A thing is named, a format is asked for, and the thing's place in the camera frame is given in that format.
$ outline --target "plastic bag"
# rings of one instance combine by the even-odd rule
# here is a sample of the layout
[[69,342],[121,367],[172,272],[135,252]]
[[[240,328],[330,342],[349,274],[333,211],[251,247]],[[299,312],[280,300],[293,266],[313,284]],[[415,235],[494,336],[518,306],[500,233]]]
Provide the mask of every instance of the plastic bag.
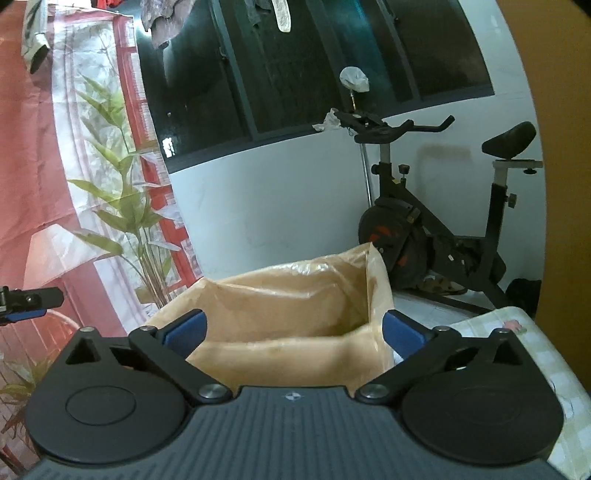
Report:
[[340,128],[340,120],[335,115],[336,108],[331,108],[330,112],[324,117],[324,122],[321,124],[314,124],[312,128],[317,132],[324,132],[326,130],[336,130]]
[[340,82],[349,90],[354,92],[368,92],[369,79],[360,68],[345,67],[339,75]]
[[202,278],[154,315],[163,327],[191,309],[206,340],[187,361],[234,392],[240,385],[357,388],[394,365],[382,337],[394,308],[371,245],[214,282]]

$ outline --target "white plastic bag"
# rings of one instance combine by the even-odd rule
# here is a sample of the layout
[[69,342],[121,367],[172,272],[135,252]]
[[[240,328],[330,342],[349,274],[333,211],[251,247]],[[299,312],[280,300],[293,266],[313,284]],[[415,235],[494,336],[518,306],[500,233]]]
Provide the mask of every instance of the white plastic bag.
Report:
[[345,67],[340,72],[339,79],[349,90],[360,93],[369,91],[369,79],[360,68]]
[[335,115],[336,108],[331,108],[330,112],[324,117],[324,122],[321,124],[312,125],[312,128],[317,132],[324,132],[325,130],[336,130],[340,128],[340,120]]

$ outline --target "exercise bike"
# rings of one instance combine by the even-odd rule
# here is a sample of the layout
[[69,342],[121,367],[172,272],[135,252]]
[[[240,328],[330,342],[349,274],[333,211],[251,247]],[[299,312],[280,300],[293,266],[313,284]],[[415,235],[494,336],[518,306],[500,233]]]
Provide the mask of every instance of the exercise bike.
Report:
[[491,201],[485,236],[457,236],[406,188],[410,166],[398,166],[400,181],[392,175],[390,144],[407,132],[443,132],[455,121],[449,116],[439,126],[415,125],[406,120],[391,127],[370,113],[335,112],[341,126],[356,132],[358,144],[379,145],[379,163],[371,173],[379,176],[379,197],[362,215],[359,243],[372,242],[382,254],[392,288],[410,289],[415,295],[477,314],[489,309],[453,300],[438,294],[419,291],[417,284],[432,271],[468,290],[483,292],[495,308],[509,306],[499,282],[506,265],[497,249],[505,204],[514,208],[517,196],[507,195],[509,168],[521,168],[535,174],[543,163],[514,160],[536,136],[532,123],[523,122],[482,144],[485,154],[496,157],[491,187]]

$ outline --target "metal pole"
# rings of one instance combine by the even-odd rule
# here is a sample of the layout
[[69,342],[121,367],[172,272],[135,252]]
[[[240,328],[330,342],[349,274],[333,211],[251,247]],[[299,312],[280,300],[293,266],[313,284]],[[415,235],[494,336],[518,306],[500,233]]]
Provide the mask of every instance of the metal pole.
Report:
[[361,151],[361,163],[363,164],[363,176],[365,176],[365,189],[368,195],[368,206],[371,207],[374,204],[374,195],[368,172],[368,151],[367,148],[365,148],[364,143],[359,144],[359,150]]

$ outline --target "dark glass window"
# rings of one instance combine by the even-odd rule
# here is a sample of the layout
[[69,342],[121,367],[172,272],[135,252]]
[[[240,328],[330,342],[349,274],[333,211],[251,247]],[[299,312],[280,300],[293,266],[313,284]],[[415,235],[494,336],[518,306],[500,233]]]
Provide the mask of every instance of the dark glass window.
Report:
[[[198,1],[158,50],[137,30],[170,171],[313,133],[330,108],[352,108],[339,82],[346,66],[369,77],[357,107],[382,117],[493,94],[457,0],[291,0],[289,34],[265,3]],[[118,11],[139,19],[139,0]]]

